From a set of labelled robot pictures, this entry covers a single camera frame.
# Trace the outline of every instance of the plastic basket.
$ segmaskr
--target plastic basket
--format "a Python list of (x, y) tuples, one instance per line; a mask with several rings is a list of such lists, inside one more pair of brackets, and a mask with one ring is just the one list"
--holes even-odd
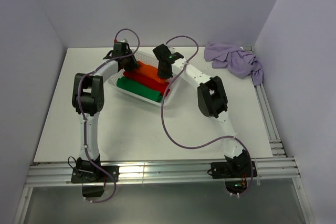
[[(147, 65), (152, 65), (154, 67), (158, 67), (159, 65), (159, 61), (152, 55), (149, 55), (149, 54), (146, 54), (145, 52), (141, 52), (141, 51), (137, 51), (135, 54), (134, 54), (135, 58)], [(110, 80), (108, 81), (108, 83), (110, 83), (111, 85), (113, 85), (118, 91), (122, 92), (122, 93), (125, 93), (127, 95), (130, 95), (132, 97), (136, 97), (142, 101), (145, 101), (145, 102), (148, 102), (148, 103), (152, 103), (154, 105), (157, 105), (157, 106), (161, 106), (161, 103), (160, 102), (154, 102), (152, 100), (149, 100), (145, 97), (142, 97), (140, 95), (137, 95), (137, 94), (134, 94), (132, 92), (129, 92), (127, 90), (124, 90), (124, 89), (121, 89), (121, 88), (118, 88), (117, 87), (117, 80), (121, 77), (123, 77), (123, 73), (124, 73), (124, 70), (120, 70), (118, 73), (114, 74), (111, 76)], [(166, 96), (165, 100), (164, 100), (164, 106), (168, 105), (170, 103), (170, 101), (172, 100), (172, 98), (174, 97), (175, 95), (175, 92), (177, 90), (177, 88), (179, 87), (180, 85), (180, 82), (181, 82), (181, 78), (178, 78), (171, 86), (170, 86), (170, 92), (168, 93), (168, 95)]]

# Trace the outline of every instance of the purple towel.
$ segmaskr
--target purple towel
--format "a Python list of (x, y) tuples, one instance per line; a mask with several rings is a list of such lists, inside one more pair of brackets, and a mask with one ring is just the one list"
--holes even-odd
[(239, 78), (252, 76), (254, 86), (262, 83), (263, 70), (254, 54), (235, 45), (209, 42), (205, 46), (204, 59), (212, 61), (213, 68), (227, 68)]

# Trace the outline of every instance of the cable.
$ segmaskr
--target cable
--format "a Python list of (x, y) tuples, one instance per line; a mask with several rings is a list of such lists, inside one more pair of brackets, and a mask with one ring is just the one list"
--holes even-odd
[(102, 202), (105, 202), (105, 201), (108, 201), (109, 199), (111, 199), (113, 197), (113, 195), (116, 193), (116, 189), (117, 189), (117, 183), (115, 181), (115, 178), (109, 174), (107, 171), (105, 171), (104, 169), (102, 169), (101, 167), (99, 167), (98, 165), (96, 165), (92, 160), (91, 160), (91, 157), (89, 155), (89, 152), (88, 152), (88, 144), (87, 144), (87, 118), (85, 116), (85, 113), (83, 111), (83, 108), (82, 108), (82, 104), (81, 104), (81, 101), (80, 101), (80, 94), (81, 94), (81, 89), (82, 89), (82, 84), (83, 84), (83, 81), (84, 79), (93, 74), (93, 73), (96, 73), (99, 69), (101, 69), (103, 66), (105, 66), (107, 63), (113, 61), (113, 60), (118, 60), (118, 59), (123, 59), (123, 58), (126, 58), (126, 57), (129, 57), (129, 56), (132, 56), (133, 54), (135, 54), (137, 52), (137, 50), (139, 49), (140, 47), (140, 39), (138, 37), (138, 35), (131, 29), (128, 29), (128, 28), (124, 28), (124, 29), (121, 29), (120, 31), (117, 32), (117, 34), (115, 35), (115, 39), (117, 39), (117, 36), (119, 33), (121, 33), (122, 31), (131, 31), (132, 33), (134, 33), (134, 35), (136, 36), (137, 40), (138, 40), (138, 46), (136, 48), (136, 50), (129, 54), (129, 55), (125, 55), (125, 56), (120, 56), (120, 57), (115, 57), (113, 59), (109, 59), (107, 61), (105, 61), (103, 64), (101, 64), (100, 66), (98, 66), (94, 71), (91, 71), (89, 73), (86, 73), (82, 76), (82, 78), (80, 79), (79, 81), (79, 85), (78, 85), (78, 90), (77, 90), (77, 96), (78, 96), (78, 107), (79, 107), (79, 111), (81, 113), (81, 115), (83, 116), (83, 126), (84, 126), (84, 150), (85, 150), (85, 155), (87, 157), (87, 159), (89, 160), (89, 162), (91, 163), (91, 165), (93, 165), (95, 168), (97, 168), (98, 170), (100, 170), (101, 172), (103, 172), (104, 174), (106, 174), (114, 183), (114, 190), (112, 192), (112, 194), (107, 197), (106, 199), (102, 199), (102, 200), (90, 200), (90, 199), (85, 199), (91, 203), (102, 203)]
[(106, 187), (106, 175), (104, 175), (104, 188)]
[[(69, 160), (70, 160), (71, 158), (73, 159), (73, 161), (75, 161), (76, 169), (73, 168), (72, 165), (70, 165), (70, 161), (69, 161)], [(68, 165), (72, 168), (72, 170), (78, 171), (78, 170), (77, 170), (77, 161), (76, 161), (76, 159), (75, 159), (74, 157), (72, 157), (72, 156), (68, 157)]]
[(164, 123), (164, 114), (163, 114), (163, 106), (164, 106), (164, 100), (165, 100), (165, 97), (166, 97), (166, 95), (167, 95), (167, 92), (168, 92), (169, 87), (170, 87), (170, 86), (177, 80), (177, 78), (180, 77), (180, 75), (185, 71), (185, 69), (186, 69), (186, 67), (187, 67), (187, 65), (188, 65), (188, 63), (189, 63), (189, 61), (190, 61), (191, 59), (193, 59), (193, 58), (196, 56), (196, 54), (198, 53), (198, 48), (199, 48), (198, 43), (197, 43), (196, 40), (194, 40), (193, 38), (191, 38), (191, 37), (189, 37), (189, 36), (185, 36), (185, 35), (179, 35), (179, 36), (175, 36), (175, 37), (169, 39), (169, 40), (166, 42), (166, 45), (167, 45), (170, 41), (172, 41), (173, 39), (177, 39), (177, 38), (187, 38), (187, 39), (192, 40), (192, 41), (195, 43), (195, 45), (196, 45), (196, 51), (194, 52), (193, 55), (191, 55), (191, 57), (190, 57), (189, 59), (187, 59), (187, 61), (186, 61), (187, 64), (185, 64), (185, 65), (183, 66), (181, 72), (178, 73), (178, 74), (172, 79), (172, 81), (168, 84), (168, 86), (166, 87), (166, 90), (164, 91), (163, 98), (162, 98), (162, 102), (161, 102), (161, 122), (162, 122), (163, 130), (164, 130), (164, 132), (166, 133), (167, 137), (170, 139), (170, 141), (173, 142), (173, 144), (177, 145), (178, 147), (181, 147), (181, 148), (184, 148), (184, 149), (188, 149), (188, 150), (196, 150), (196, 149), (204, 148), (204, 147), (206, 147), (206, 146), (208, 146), (208, 145), (211, 145), (211, 144), (213, 144), (213, 143), (215, 143), (215, 142), (217, 142), (218, 140), (221, 140), (221, 139), (228, 139), (228, 138), (233, 138), (233, 139), (235, 139), (235, 140), (236, 140), (236, 141), (237, 141), (237, 142), (238, 142), (238, 143), (239, 143), (239, 144), (246, 150), (246, 153), (247, 153), (248, 158), (249, 158), (249, 161), (250, 161), (250, 166), (251, 166), (251, 179), (250, 179), (250, 183), (248, 183), (248, 186), (247, 186), (246, 190), (242, 193), (242, 194), (244, 194), (245, 192), (247, 192), (247, 191), (249, 190), (250, 186), (252, 185), (252, 181), (253, 181), (253, 164), (252, 164), (251, 155), (250, 155), (250, 153), (248, 152), (246, 146), (242, 143), (241, 140), (239, 140), (239, 139), (236, 138), (235, 136), (220, 136), (220, 137), (218, 137), (218, 138), (216, 138), (216, 139), (214, 139), (214, 140), (212, 140), (212, 141), (210, 141), (210, 142), (208, 142), (208, 143), (202, 144), (202, 145), (200, 145), (200, 146), (184, 146), (184, 145), (179, 144), (178, 142), (176, 142), (176, 141), (169, 135), (169, 133), (168, 133), (168, 130), (167, 130), (166, 125), (165, 125), (165, 123)]

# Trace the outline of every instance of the white tabletop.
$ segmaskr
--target white tabletop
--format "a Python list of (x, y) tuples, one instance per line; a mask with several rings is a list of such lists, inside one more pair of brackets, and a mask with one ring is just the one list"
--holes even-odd
[[(140, 51), (153, 55), (153, 48)], [(64, 162), (78, 157), (80, 132), (78, 114), (71, 105), (73, 79), (101, 63), (110, 48), (69, 48), (57, 82), (34, 162)], [(195, 48), (176, 51), (188, 58)], [(263, 117), (250, 77), (239, 79), (226, 69), (213, 69), (203, 58), (204, 48), (191, 64), (210, 76), (219, 76), (228, 97), (229, 117), (237, 137), (252, 157), (272, 157)], [(160, 120), (160, 107), (125, 95), (104, 84), (105, 104), (98, 123), (98, 145), (103, 161), (157, 161), (172, 159), (223, 158), (220, 141), (199, 149), (185, 150), (166, 137)], [(168, 131), (181, 144), (196, 146), (220, 135), (213, 120), (204, 117), (197, 106), (197, 92), (182, 80), (171, 103), (165, 107)]]

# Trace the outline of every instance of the folded cloth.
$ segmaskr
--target folded cloth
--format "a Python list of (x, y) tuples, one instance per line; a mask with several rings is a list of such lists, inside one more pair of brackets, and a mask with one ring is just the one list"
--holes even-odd
[(157, 81), (154, 81), (153, 79), (143, 76), (142, 74), (131, 72), (131, 71), (125, 71), (124, 76), (128, 79), (131, 79), (133, 81), (136, 81), (147, 88), (157, 90), (160, 92), (161, 95), (164, 94), (164, 91), (166, 90), (167, 86), (169, 85), (169, 82), (165, 82), (164, 84), (160, 84)]
[(117, 80), (117, 87), (130, 91), (134, 94), (138, 94), (155, 102), (161, 102), (162, 100), (162, 96), (160, 95), (159, 91), (147, 88), (144, 85), (126, 77), (121, 77)]
[(227, 68), (239, 78), (252, 77), (254, 86), (262, 83), (263, 69), (257, 57), (235, 45), (209, 42), (205, 46), (204, 59), (212, 61), (213, 68)]
[(147, 76), (154, 81), (164, 84), (165, 80), (159, 78), (158, 75), (158, 69), (156, 67), (153, 67), (151, 65), (146, 65), (145, 63), (142, 63), (141, 61), (138, 60), (138, 63), (140, 65), (139, 68), (134, 69), (133, 71), (139, 74), (142, 74), (143, 76)]

